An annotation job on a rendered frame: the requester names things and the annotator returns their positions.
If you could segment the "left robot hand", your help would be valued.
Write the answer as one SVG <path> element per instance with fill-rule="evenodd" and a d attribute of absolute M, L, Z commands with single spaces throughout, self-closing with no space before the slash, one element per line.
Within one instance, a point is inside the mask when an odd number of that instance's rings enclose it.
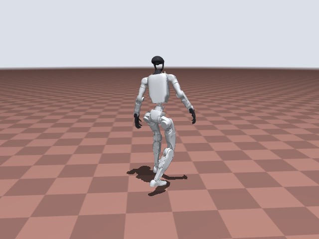
<path fill-rule="evenodd" d="M 140 116 L 140 115 L 139 115 Z M 140 128 L 142 125 L 139 123 L 139 121 L 141 121 L 139 119 L 139 116 L 137 116 L 137 114 L 134 114 L 134 117 L 135 117 L 135 126 L 136 128 Z"/>

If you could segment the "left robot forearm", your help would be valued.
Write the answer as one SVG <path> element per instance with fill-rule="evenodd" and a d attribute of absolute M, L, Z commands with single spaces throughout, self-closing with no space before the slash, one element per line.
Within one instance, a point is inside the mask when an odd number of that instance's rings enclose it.
<path fill-rule="evenodd" d="M 139 114 L 140 114 L 141 105 L 142 105 L 142 103 L 136 100 L 134 114 L 137 114 L 137 116 L 139 116 Z"/>

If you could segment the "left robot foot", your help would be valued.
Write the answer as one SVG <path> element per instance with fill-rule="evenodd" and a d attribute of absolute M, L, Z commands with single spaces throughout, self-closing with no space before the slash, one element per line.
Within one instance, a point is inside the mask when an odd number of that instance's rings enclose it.
<path fill-rule="evenodd" d="M 159 159 L 159 163 L 160 163 L 160 159 Z M 159 167 L 157 167 L 157 164 L 156 164 L 156 166 L 154 166 L 154 168 L 153 168 L 153 172 L 154 172 L 154 173 L 157 173 L 158 168 L 159 168 Z"/>

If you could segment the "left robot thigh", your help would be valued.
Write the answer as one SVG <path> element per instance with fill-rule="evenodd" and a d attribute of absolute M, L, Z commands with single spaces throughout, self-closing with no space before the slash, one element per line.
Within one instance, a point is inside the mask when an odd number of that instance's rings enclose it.
<path fill-rule="evenodd" d="M 160 128 L 158 123 L 154 123 L 149 120 L 149 115 L 151 111 L 148 111 L 144 117 L 143 120 L 148 123 L 150 128 L 152 129 L 153 133 L 155 134 L 155 142 L 160 142 L 162 140 L 162 135 L 160 133 Z"/>

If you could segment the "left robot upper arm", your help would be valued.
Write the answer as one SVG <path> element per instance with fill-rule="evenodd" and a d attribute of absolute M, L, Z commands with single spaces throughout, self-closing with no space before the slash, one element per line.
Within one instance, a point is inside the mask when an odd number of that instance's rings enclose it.
<path fill-rule="evenodd" d="M 139 89 L 139 94 L 137 96 L 137 101 L 143 102 L 144 101 L 144 93 L 146 91 L 146 88 L 148 86 L 148 77 L 145 77 L 141 80 L 141 86 Z"/>

